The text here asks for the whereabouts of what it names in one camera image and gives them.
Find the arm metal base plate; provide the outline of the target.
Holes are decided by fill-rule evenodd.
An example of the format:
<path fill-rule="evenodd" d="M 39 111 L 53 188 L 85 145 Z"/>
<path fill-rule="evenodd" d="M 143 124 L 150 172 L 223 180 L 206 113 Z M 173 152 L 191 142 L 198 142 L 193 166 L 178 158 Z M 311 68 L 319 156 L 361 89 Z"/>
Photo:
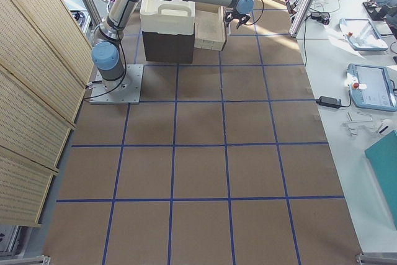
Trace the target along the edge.
<path fill-rule="evenodd" d="M 96 81 L 100 83 L 92 85 L 92 92 L 87 101 L 90 104 L 138 104 L 143 70 L 143 65 L 128 64 L 126 75 L 116 81 L 103 80 L 97 71 Z"/>

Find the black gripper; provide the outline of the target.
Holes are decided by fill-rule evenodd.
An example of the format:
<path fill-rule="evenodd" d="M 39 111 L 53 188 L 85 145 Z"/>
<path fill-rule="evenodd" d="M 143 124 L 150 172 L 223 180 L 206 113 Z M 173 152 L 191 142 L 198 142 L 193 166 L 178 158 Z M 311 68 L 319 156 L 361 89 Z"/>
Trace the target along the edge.
<path fill-rule="evenodd" d="M 225 14 L 225 24 L 229 25 L 233 20 L 237 20 L 237 28 L 239 28 L 241 25 L 246 25 L 248 21 L 250 20 L 251 16 L 249 14 L 241 14 L 238 11 L 226 11 Z"/>

